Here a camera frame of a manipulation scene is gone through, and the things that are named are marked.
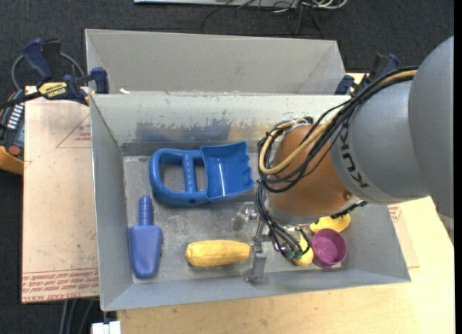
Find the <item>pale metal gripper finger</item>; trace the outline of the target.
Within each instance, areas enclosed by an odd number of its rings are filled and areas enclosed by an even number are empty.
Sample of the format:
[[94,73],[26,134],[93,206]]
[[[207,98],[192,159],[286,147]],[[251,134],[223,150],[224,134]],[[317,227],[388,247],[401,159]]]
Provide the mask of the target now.
[[262,242],[255,242],[250,249],[250,268],[244,272],[247,282],[261,280],[264,277],[266,253]]
[[254,205],[237,205],[235,216],[232,218],[232,228],[239,231],[246,222],[257,218],[258,215]]

